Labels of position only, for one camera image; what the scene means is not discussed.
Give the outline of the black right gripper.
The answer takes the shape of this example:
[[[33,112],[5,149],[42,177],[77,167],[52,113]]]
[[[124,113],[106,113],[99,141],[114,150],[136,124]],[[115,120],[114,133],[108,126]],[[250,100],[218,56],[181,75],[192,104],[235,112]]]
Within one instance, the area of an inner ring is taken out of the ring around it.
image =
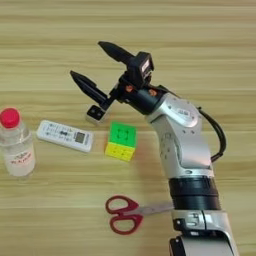
[[[125,65],[135,58],[134,55],[114,43],[99,41],[98,45],[109,57]],[[98,89],[93,81],[75,71],[70,71],[70,75],[84,94],[97,102],[102,109],[109,108],[108,96]],[[110,96],[120,103],[129,104],[143,115],[149,115],[166,93],[165,87],[151,84],[151,76],[148,76],[140,85],[136,85],[129,78],[128,72],[124,72],[110,91]]]

